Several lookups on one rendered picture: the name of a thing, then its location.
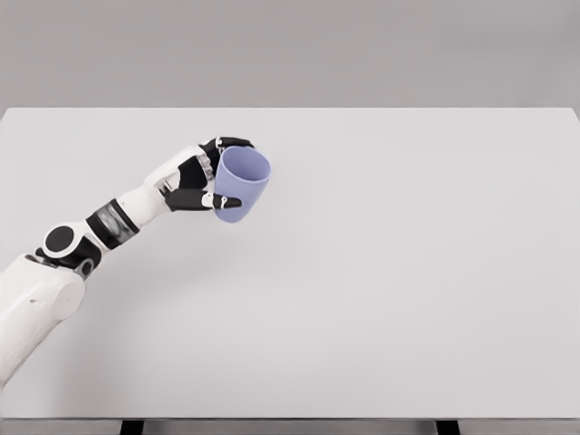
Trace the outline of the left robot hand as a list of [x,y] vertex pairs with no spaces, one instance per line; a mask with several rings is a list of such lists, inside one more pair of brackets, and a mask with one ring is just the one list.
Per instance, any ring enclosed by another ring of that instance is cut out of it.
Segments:
[[176,156],[157,167],[145,178],[145,184],[157,191],[170,211],[237,209],[240,198],[210,191],[216,179],[218,164],[225,150],[253,149],[250,140],[219,136],[206,144],[187,146]]

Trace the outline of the lavender blue cup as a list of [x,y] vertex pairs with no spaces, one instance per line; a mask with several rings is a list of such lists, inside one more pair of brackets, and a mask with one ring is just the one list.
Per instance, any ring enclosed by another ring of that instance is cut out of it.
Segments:
[[238,198],[242,205],[217,209],[217,217],[227,223],[241,221],[260,199],[270,175],[270,161],[259,151],[250,147],[226,148],[217,166],[215,193]]

